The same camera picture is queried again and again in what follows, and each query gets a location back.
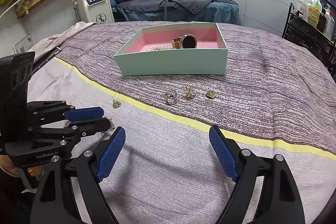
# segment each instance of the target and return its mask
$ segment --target mint green box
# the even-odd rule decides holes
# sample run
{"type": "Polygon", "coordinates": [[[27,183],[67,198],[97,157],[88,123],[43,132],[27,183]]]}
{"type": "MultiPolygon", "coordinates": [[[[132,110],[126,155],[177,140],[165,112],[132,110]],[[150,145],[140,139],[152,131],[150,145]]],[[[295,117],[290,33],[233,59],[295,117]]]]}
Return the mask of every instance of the mint green box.
{"type": "Polygon", "coordinates": [[[178,23],[140,29],[115,55],[128,75],[225,75],[227,46],[217,23],[178,23]],[[197,48],[148,51],[172,46],[171,40],[192,34],[197,48]]]}

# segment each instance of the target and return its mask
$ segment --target rose gold watch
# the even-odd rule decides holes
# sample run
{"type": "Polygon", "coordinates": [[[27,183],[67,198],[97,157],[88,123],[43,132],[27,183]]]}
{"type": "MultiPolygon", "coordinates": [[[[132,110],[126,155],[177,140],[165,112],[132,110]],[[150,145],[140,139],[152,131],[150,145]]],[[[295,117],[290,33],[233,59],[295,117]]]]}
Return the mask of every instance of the rose gold watch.
{"type": "Polygon", "coordinates": [[[185,34],[182,37],[171,40],[173,48],[196,48],[197,38],[192,34],[185,34]]]}

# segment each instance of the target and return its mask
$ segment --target blue rubber pad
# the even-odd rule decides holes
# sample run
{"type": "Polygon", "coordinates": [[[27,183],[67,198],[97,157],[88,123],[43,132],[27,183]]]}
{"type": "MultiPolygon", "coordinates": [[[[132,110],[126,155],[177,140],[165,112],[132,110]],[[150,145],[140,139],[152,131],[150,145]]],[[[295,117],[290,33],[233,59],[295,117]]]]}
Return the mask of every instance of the blue rubber pad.
{"type": "Polygon", "coordinates": [[[120,151],[125,144],[125,140],[125,130],[120,128],[98,161],[98,171],[96,178],[99,182],[110,175],[113,165],[115,164],[120,151]]]}
{"type": "Polygon", "coordinates": [[[218,132],[214,127],[211,127],[209,131],[210,143],[213,150],[215,150],[217,158],[219,159],[225,174],[234,182],[237,182],[239,175],[237,172],[236,159],[230,152],[220,134],[221,132],[218,132]]]}
{"type": "Polygon", "coordinates": [[[68,114],[64,115],[64,120],[70,122],[80,122],[86,120],[95,120],[104,116],[104,110],[101,107],[90,107],[69,110],[68,114]]]}

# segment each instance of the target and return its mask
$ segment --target metal pole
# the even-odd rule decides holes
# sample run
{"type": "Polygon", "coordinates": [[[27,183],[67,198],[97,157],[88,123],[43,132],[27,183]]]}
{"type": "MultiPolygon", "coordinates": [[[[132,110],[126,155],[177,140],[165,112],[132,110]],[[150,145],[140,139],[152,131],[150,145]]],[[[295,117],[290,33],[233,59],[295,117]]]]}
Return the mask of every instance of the metal pole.
{"type": "Polygon", "coordinates": [[[165,21],[167,21],[167,0],[165,0],[165,21]]]}

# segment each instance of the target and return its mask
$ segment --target logo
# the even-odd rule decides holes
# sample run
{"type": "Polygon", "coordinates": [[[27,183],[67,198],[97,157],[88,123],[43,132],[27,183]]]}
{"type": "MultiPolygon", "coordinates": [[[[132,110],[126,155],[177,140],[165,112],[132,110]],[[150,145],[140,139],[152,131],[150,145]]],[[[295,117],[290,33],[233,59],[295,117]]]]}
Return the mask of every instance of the logo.
{"type": "Polygon", "coordinates": [[[105,14],[97,15],[96,22],[98,22],[99,24],[104,24],[106,22],[106,15],[105,14]]]}
{"type": "Polygon", "coordinates": [[[53,153],[49,153],[49,154],[39,155],[39,156],[36,156],[36,158],[39,159],[39,158],[44,158],[44,157],[53,156],[53,155],[56,155],[56,154],[58,154],[58,151],[53,152],[53,153]]]}

